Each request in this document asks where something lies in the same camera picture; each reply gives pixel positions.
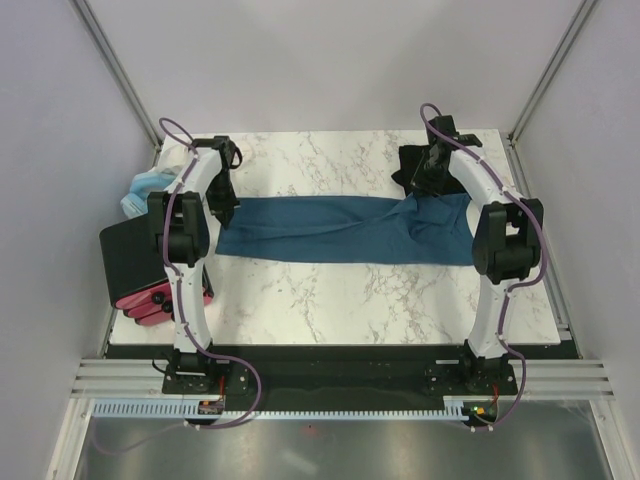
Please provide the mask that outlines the black pink drawer organizer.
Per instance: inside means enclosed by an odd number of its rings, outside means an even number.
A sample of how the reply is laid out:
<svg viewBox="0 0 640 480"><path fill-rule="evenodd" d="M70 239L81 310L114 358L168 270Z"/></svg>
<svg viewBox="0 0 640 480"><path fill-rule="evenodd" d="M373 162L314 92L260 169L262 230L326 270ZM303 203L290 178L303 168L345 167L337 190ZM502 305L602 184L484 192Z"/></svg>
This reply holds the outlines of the black pink drawer organizer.
<svg viewBox="0 0 640 480"><path fill-rule="evenodd" d="M173 319L173 297L161 255L151 248L141 215L99 234L111 305L143 327Z"/></svg>

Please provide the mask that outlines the blue t shirt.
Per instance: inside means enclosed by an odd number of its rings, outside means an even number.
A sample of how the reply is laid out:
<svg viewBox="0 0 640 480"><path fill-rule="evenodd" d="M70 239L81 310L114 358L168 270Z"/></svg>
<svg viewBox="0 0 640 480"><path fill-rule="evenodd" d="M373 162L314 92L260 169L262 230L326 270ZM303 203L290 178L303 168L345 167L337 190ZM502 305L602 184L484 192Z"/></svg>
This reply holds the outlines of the blue t shirt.
<svg viewBox="0 0 640 480"><path fill-rule="evenodd" d="M472 263L465 194L244 198L216 254L289 263Z"/></svg>

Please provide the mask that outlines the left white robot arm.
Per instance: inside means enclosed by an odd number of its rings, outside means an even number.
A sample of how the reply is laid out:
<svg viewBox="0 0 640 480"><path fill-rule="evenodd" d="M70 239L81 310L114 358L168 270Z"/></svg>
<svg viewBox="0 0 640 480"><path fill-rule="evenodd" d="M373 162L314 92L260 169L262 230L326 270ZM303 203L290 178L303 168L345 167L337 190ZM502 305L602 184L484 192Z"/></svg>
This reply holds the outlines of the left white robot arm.
<svg viewBox="0 0 640 480"><path fill-rule="evenodd" d="M243 157L228 136L197 138L186 155L175 180L149 195L147 219L171 289L174 361L186 368L190 387L208 393L218 385L220 371L206 360L212 336L205 316L205 259L240 205L231 172Z"/></svg>

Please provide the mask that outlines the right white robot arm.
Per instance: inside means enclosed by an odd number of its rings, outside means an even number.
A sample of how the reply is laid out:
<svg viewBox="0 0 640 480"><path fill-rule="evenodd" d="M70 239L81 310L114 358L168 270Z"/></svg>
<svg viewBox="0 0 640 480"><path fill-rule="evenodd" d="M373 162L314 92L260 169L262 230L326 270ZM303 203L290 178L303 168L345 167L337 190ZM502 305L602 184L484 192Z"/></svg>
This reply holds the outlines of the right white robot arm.
<svg viewBox="0 0 640 480"><path fill-rule="evenodd" d="M502 181L475 135L432 131L411 186L419 193L441 196L450 178L464 188L478 211L471 258L480 290L466 339L467 349L478 359L463 363L457 371L460 386L477 394L494 381L494 371L486 361L512 352L507 333L517 293L539 283L546 272L544 208L540 201L521 197Z"/></svg>

